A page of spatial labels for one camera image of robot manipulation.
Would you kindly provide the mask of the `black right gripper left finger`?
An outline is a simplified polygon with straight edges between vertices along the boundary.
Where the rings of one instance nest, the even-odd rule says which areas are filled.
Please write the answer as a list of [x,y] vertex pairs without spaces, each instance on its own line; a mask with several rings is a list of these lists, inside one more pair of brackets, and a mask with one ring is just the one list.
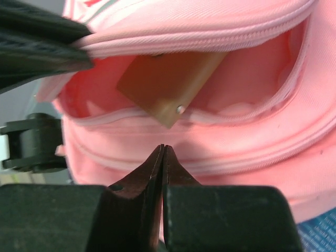
[[164,145],[102,194],[87,251],[157,251]]

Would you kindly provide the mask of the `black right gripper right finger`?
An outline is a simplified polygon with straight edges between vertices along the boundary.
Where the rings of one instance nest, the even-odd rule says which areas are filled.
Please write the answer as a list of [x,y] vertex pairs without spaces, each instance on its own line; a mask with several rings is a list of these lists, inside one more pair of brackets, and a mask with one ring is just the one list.
[[163,155],[163,237],[166,244],[190,242],[192,193],[200,183],[180,164],[169,145]]

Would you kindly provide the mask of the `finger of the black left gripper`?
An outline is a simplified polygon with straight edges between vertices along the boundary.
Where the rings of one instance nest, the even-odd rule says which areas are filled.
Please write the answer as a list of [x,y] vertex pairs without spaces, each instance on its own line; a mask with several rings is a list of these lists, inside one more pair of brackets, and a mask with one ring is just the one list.
[[92,68],[88,54],[73,45],[87,35],[89,29],[78,22],[20,1],[1,1],[1,93]]

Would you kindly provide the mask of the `pink student backpack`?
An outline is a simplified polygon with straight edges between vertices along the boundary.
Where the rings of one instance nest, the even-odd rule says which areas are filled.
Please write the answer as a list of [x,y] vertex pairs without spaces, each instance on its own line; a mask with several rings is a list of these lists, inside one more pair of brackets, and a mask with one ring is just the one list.
[[[335,208],[335,1],[66,1],[65,18],[89,27],[76,42],[90,70],[48,77],[37,93],[61,114],[78,184],[110,185],[159,144],[209,185],[270,185],[296,223]],[[164,97],[153,79],[187,70],[165,56],[226,57],[167,129],[117,90]]]

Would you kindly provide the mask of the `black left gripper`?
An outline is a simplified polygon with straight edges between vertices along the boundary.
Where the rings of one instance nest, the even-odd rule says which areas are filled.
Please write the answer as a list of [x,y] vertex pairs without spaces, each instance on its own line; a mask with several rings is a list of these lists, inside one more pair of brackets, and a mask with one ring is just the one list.
[[25,120],[1,127],[1,173],[51,173],[67,168],[56,155],[62,145],[61,120],[45,114],[29,114]]

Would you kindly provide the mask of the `brown leather card wallet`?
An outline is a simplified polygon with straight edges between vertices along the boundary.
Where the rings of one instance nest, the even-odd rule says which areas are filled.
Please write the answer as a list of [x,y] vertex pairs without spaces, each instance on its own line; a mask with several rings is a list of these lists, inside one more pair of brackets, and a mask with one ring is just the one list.
[[117,89],[161,125],[171,128],[225,56],[224,52],[137,56]]

